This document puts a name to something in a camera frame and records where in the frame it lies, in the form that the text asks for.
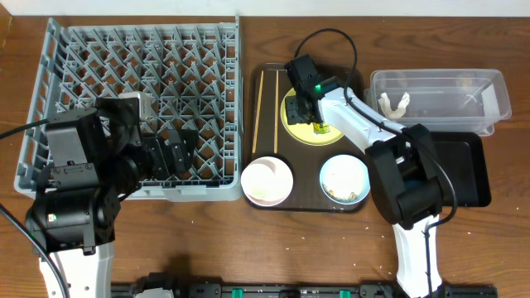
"wood surface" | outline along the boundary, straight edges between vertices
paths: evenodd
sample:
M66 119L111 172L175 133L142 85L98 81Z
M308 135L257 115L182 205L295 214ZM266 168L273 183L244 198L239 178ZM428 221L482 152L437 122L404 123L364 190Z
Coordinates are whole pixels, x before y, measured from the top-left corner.
M230 17L58 17L63 26L232 21ZM45 17L14 17L0 55L0 131L27 119L46 28ZM530 296L530 19L426 17L251 17L242 19L245 158L251 143L250 74L263 62L288 61L307 34L348 32L359 70L483 68L504 74L513 116L483 139L493 201L458 210L437 232L438 267L453 284L497 286L501 297ZM340 36L303 51L318 62L350 63ZM0 141L0 202L24 219L31 200L13 189L22 135ZM398 269L392 228L373 202L359 214L278 213L235 202L127 201L116 222L113 281L149 272L214 276L228 282L356 284L392 281ZM44 297L29 242L0 219L0 296Z

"clear plastic container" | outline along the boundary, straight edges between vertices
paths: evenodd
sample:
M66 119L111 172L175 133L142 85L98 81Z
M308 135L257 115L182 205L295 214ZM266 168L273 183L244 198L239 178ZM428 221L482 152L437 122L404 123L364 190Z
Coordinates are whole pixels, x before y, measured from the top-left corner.
M488 136L494 123L512 115L504 77L498 70L376 70L367 104L385 115L378 99L386 93L392 110L405 93L410 103L401 118L433 132L476 132Z

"transparent bin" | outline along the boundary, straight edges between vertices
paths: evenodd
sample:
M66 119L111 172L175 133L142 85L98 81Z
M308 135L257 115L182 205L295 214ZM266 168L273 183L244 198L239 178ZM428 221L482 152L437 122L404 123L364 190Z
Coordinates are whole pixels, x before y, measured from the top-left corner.
M512 115L504 77L498 70L376 70L367 104L384 115L386 93L392 110L407 92L405 114L393 119L407 127L421 123L433 132L475 132L488 136L494 123Z
M148 93L157 115L142 131L164 137L170 128L191 128L199 132L199 144L190 171L142 181L128 199L238 199L243 195L240 37L238 17L231 23L76 27L50 19L27 121L90 107L99 97ZM103 125L108 131L108 123ZM35 198L36 179L51 162L46 126L27 130L15 189Z

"dish rack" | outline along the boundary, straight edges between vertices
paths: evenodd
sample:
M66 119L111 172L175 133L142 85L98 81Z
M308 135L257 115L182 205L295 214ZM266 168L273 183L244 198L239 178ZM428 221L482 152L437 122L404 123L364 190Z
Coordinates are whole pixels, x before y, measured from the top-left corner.
M145 133L196 129L191 169L145 180L129 199L235 200L241 197L243 79L239 17L234 23L73 26L48 21L27 122L94 105L96 98L142 91L156 116ZM104 121L105 132L108 123ZM53 157L46 126L27 130L15 189L35 198L36 179Z

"wire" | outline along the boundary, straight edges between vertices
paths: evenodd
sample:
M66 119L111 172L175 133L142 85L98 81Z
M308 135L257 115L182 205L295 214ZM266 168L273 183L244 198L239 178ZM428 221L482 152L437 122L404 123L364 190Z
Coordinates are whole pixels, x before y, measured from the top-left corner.
M10 130L8 132L0 134L0 140L2 140L4 137L12 136L15 133L23 132L23 131L25 131L27 129L34 128L34 127L40 126L42 124L47 124L48 122L49 122L48 119L43 119L41 121L36 121L36 122L33 122L33 123L28 123L26 125L22 125L21 127L17 127L17 128L12 129L12 130Z
M24 227L24 225L22 225L22 223L19 222L18 219L13 216L13 214L7 211L7 209L2 204L0 204L0 212L3 216L6 217L7 220L9 220L11 224L13 224L18 229L20 233L26 236L26 238L31 242L31 244L33 244L36 250L39 251L41 257L48 263L48 265L50 265L53 275L55 275L55 278L59 282L60 291L63 294L63 297L69 298L70 292L68 291L68 286L66 285L65 280L62 278L59 269L57 268L55 263L50 259L50 256L46 254L46 250L42 247L42 245L35 239L35 237L33 237L33 235L31 235L30 231L28 231L27 228Z
M450 189L450 194L451 194L451 197L452 197L452 203L453 203L453 205L451 207L451 211L450 211L449 215L447 215L444 219L438 220L435 223L428 224L425 227L425 231L423 232L423 234L425 236L427 283L428 283L428 286L429 286L429 296L432 297L431 254L430 254L430 249L429 249L429 237L430 237L429 230L431 228L436 227L436 226L439 226L439 225L447 223L448 221L450 221L455 216L456 209L458 207L458 200L456 198L455 188L454 188L453 184L451 183L451 179L449 179L449 176L447 175L447 173L444 170L443 166L441 166L441 163L438 161L438 159L431 153L431 151L427 147L425 147L421 143L415 142L409 136L404 135L401 132L393 130L390 127L386 127L384 122L376 121L371 116L369 116L367 113L365 113L363 110L361 110L359 107L357 107L353 103L351 98L348 96L348 92L347 92L348 91L348 86L351 84L351 80L353 78L353 74L355 72L355 69L357 68L357 60L359 58L358 53L357 53L357 46L355 46L354 41L351 39L351 37L349 35L347 35L346 33L344 33L343 31L341 31L339 29L334 29L334 28L325 28L325 29L320 29L318 31L315 31L315 32L311 33L309 36L307 36L306 38L304 38L304 40L296 48L295 58L298 56L298 53L300 52L301 47L306 43L306 41L308 41L313 36L315 36L317 34L320 34L320 33L324 32L324 31L331 31L331 32L336 32L336 33L341 34L342 36L344 36L348 40L348 42L351 44L351 46L352 46L352 48L354 50L354 56L355 56L354 64L353 64L353 66L351 68L351 71L348 74L348 78L344 82L344 99L346 100L348 105L351 106L354 109L355 112L359 113L361 116L363 116L364 118L368 119L371 123L373 123L374 125L376 125L380 129L383 129L384 131L390 132L390 133L394 134L396 137L400 137L400 138L404 139L405 141L409 142L412 146L415 146L419 150L422 150L423 154L425 154L427 156L427 158L429 158L432 161L432 163L435 164L435 166L438 169L438 171L444 176L444 179L447 181L447 184L448 184L449 189Z
M22 125L20 127L17 127L15 129L12 129L8 132L4 132L0 134L0 140L2 140L5 137L10 137L18 132L23 132L27 129L38 127L43 124L47 124L49 121L48 119L42 119L40 121L36 121L33 123L28 123L26 125ZM6 217L6 219L13 224L22 235L24 235L30 242L33 244L33 247L36 248L36 250L41 254L41 257L48 263L48 265L51 268L51 271L53 272L53 275L57 279L57 282L60 286L60 291L64 298L70 297L70 292L68 291L68 286L66 285L65 280L62 278L62 275L60 274L59 269L55 265L55 263L50 259L50 255L46 253L46 249L42 247L42 245L31 235L31 232L28 231L24 225L16 219L13 214L11 214L2 204L0 204L0 213L2 213L3 216Z

